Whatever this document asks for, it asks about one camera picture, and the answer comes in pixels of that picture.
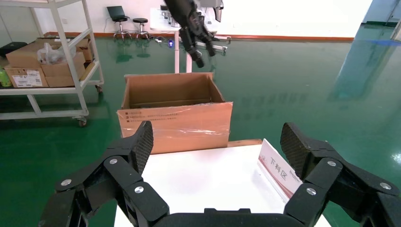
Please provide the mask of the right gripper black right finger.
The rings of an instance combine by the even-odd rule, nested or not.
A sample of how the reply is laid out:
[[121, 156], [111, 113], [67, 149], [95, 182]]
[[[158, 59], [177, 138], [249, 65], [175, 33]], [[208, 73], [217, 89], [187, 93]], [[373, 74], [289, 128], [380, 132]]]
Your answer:
[[400, 226], [401, 192], [394, 184], [349, 163], [328, 142], [307, 137], [292, 122], [283, 125], [280, 145], [302, 182], [285, 215], [312, 227], [333, 202], [362, 227]]

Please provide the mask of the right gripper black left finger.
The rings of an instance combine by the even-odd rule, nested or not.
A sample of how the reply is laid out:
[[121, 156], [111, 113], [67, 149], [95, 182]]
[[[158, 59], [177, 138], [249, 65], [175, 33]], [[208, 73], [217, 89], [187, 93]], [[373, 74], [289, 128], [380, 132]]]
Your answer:
[[40, 227], [86, 227], [98, 209], [115, 200], [135, 227], [152, 227], [169, 206], [142, 177], [154, 144], [152, 123], [112, 143], [93, 163], [55, 185], [38, 221]]

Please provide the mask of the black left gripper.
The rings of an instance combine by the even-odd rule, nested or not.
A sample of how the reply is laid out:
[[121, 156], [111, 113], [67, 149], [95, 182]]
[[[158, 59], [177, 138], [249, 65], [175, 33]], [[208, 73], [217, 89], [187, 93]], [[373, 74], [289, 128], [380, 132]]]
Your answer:
[[216, 52], [213, 48], [212, 38], [208, 30], [200, 22], [195, 2], [193, 0], [165, 0], [164, 2], [173, 19], [181, 27], [179, 35], [182, 39], [185, 51], [199, 68], [203, 68], [204, 61], [196, 47], [195, 34], [192, 31], [197, 31], [196, 36], [200, 41], [205, 43], [210, 57], [215, 56]]

